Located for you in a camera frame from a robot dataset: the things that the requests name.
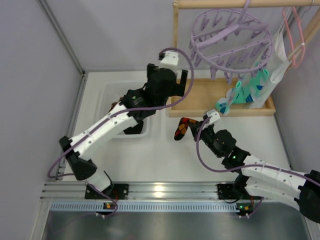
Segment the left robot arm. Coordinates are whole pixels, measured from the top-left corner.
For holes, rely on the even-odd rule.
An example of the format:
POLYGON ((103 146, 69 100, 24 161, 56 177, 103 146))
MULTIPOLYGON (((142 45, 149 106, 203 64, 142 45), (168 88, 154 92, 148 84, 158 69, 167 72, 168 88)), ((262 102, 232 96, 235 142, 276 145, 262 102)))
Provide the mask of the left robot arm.
POLYGON ((105 170, 99 169, 92 158, 99 147, 128 128, 162 109, 169 97, 183 97, 188 71, 177 74, 170 68, 147 65, 147 81, 143 87, 130 89, 102 119, 74 137, 59 140, 65 159, 77 181, 85 181, 95 191, 110 195, 114 184, 105 170))

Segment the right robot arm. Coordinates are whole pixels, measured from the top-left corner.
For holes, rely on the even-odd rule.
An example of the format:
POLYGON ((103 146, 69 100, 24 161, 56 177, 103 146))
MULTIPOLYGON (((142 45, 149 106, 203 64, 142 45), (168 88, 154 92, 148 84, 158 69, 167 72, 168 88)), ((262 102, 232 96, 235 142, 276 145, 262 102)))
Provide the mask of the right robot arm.
POLYGON ((195 141, 203 143, 221 158, 222 172, 238 174, 233 186, 241 195, 275 200, 298 210, 307 219, 320 222, 320 173, 303 173, 279 168, 236 146, 227 130, 214 131, 201 121, 195 141))

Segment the teal sock with blue patch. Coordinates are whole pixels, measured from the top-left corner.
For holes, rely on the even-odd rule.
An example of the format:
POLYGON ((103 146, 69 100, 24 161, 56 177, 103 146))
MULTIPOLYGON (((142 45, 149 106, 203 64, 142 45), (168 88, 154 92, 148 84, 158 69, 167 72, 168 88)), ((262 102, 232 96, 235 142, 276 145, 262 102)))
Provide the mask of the teal sock with blue patch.
POLYGON ((269 79, 270 74, 267 69, 259 68, 256 75, 251 77, 249 82, 243 86, 239 80, 235 87, 232 89, 235 93, 233 97, 233 104, 252 103, 260 97, 260 93, 269 79))

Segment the argyle sock red yellow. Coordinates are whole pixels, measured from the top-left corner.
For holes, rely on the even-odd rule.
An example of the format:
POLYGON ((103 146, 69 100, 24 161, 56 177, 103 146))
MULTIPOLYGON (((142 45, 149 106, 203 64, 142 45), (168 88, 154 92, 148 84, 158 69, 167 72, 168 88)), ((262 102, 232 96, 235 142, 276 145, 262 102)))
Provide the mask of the argyle sock red yellow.
POLYGON ((196 140, 202 123, 203 121, 198 121, 188 117, 182 117, 174 133, 174 140, 180 141, 186 135, 188 130, 191 131, 193 139, 196 140))

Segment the purple round clip hanger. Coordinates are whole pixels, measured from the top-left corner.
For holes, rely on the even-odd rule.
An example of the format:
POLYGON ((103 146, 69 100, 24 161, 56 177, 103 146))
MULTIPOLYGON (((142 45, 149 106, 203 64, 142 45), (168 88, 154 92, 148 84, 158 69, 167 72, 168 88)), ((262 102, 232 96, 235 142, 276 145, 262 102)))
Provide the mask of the purple round clip hanger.
POLYGON ((212 80, 221 71, 228 84, 233 78, 256 76, 272 55, 268 25, 242 9, 213 8, 199 14, 190 31, 190 59, 194 67, 206 65, 212 80))

